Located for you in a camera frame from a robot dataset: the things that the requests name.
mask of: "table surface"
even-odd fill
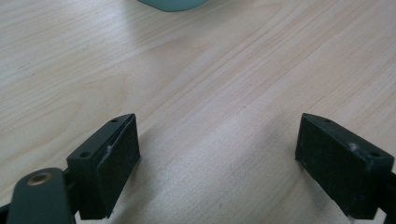
[[[300,118],[396,156],[395,11],[393,0],[208,0],[177,13],[1,1],[0,203],[135,113],[142,160],[99,223],[350,223],[294,159]]]

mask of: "dark green plastic part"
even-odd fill
[[[32,178],[36,180],[36,185],[28,184]],[[57,168],[39,170],[17,183],[9,206],[7,224],[26,223],[75,223],[62,170]]]
[[[393,157],[337,123],[303,114],[296,160],[346,216],[373,219]]]
[[[206,2],[206,0],[139,0],[139,2],[156,7],[162,11],[172,12],[198,7]]]
[[[70,178],[81,192],[81,219],[110,217],[139,159],[133,114],[109,121],[67,157]]]

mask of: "light wood surface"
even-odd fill
[[[1,204],[136,113],[142,160],[81,223],[349,223],[294,160],[303,112],[396,156],[396,1],[0,1]]]

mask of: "screw hole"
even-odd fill
[[[370,156],[372,156],[372,157],[381,157],[381,155],[379,155],[378,152],[371,152]]]
[[[34,175],[30,177],[30,179],[27,181],[27,185],[29,186],[37,186],[46,183],[52,178],[51,173],[41,173],[38,175]]]
[[[79,154],[79,156],[80,156],[81,158],[87,158],[87,157],[89,157],[90,155],[91,155],[91,153],[89,153],[89,152],[83,152],[83,153]]]

